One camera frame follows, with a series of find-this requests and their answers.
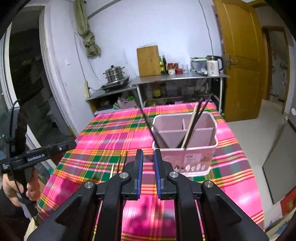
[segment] wooden cutting board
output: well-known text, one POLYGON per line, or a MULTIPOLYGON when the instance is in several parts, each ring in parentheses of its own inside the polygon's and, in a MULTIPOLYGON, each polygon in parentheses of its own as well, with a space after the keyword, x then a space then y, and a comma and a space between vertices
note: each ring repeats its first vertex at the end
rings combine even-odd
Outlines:
POLYGON ((160 75, 158 46, 137 48, 140 76, 160 75))

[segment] red object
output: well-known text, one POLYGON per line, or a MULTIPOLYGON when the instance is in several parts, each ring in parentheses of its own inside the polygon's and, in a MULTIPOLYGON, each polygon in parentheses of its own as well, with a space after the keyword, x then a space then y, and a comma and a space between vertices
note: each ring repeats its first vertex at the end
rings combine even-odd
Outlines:
POLYGON ((176 74, 182 74, 183 70, 182 69, 176 69, 176 74))
POLYGON ((283 216, 290 213, 296 207, 296 187, 281 200, 281 211, 283 216))

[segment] tiled floor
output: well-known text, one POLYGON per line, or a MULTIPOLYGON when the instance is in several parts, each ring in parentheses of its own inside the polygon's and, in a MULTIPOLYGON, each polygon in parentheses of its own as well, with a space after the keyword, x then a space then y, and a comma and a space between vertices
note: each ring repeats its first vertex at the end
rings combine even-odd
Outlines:
POLYGON ((281 114, 280 105, 265 100, 262 101, 257 119, 228 123, 253 169, 264 214, 272 208, 273 204, 262 166, 284 124, 284 116, 281 114))

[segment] red jar lid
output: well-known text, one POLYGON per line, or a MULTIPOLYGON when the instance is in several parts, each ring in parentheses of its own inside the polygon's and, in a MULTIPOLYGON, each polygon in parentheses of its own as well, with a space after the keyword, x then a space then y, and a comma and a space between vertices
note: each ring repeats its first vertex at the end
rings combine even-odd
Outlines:
POLYGON ((183 70, 182 69, 176 69, 176 74, 182 74, 183 70))

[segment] wall switch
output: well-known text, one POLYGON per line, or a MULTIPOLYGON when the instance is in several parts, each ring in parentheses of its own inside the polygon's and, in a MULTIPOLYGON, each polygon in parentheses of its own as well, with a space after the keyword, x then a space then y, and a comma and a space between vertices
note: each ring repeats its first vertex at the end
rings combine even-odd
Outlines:
POLYGON ((65 59, 65 65, 70 65, 71 63, 69 62, 69 60, 65 59))

